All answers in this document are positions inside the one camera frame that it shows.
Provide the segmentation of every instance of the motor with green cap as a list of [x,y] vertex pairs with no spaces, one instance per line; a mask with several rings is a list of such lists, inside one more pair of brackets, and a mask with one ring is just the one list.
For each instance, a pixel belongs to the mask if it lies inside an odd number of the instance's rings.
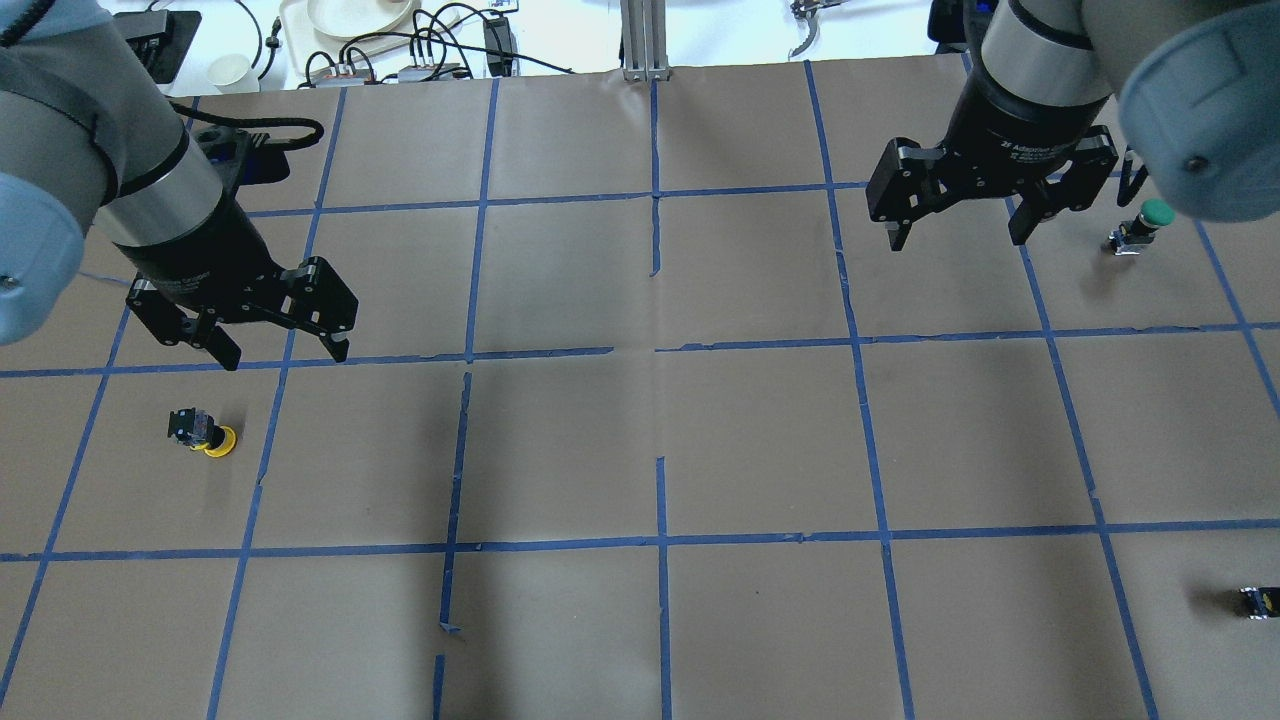
[[1156,231],[1174,222],[1174,209],[1160,199],[1142,204],[1138,217],[1111,231],[1108,247],[1116,255],[1138,255],[1156,241]]

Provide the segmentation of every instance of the yellow ring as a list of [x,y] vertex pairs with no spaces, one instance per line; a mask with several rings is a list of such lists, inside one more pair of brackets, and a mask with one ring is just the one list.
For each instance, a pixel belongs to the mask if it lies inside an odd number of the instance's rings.
[[221,457],[230,452],[236,447],[236,430],[228,428],[227,425],[218,425],[227,433],[227,439],[223,441],[218,447],[206,447],[205,455],[210,457]]

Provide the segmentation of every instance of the white cup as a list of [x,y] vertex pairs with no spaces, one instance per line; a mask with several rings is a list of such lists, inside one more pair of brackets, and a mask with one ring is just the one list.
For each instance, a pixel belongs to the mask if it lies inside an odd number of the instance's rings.
[[252,63],[244,55],[223,55],[209,64],[206,74],[209,82],[224,95],[260,90]]

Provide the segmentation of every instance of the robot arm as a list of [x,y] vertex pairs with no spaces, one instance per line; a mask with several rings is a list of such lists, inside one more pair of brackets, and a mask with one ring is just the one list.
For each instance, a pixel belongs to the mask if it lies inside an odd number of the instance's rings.
[[1038,223],[1092,205],[1115,168],[1120,151],[1093,126],[1112,91],[1128,142],[1174,208],[1266,217],[1280,209],[1277,26],[1276,0],[1004,0],[972,44],[946,137],[886,146],[867,188],[870,219],[901,250],[929,213],[1018,195],[1009,231],[1027,242]]
[[321,258],[292,270],[271,259],[234,182],[106,20],[92,0],[0,0],[0,118],[13,136],[0,143],[0,342],[40,327],[96,222],[140,269],[127,302],[160,342],[233,370],[239,347],[220,324],[265,320],[344,360],[355,295]]

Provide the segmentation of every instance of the green cap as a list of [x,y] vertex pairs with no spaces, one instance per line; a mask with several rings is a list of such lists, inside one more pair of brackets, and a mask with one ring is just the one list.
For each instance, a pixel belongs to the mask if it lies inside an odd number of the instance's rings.
[[1142,219],[1151,227],[1162,228],[1174,222],[1174,209],[1169,202],[1153,197],[1142,204]]

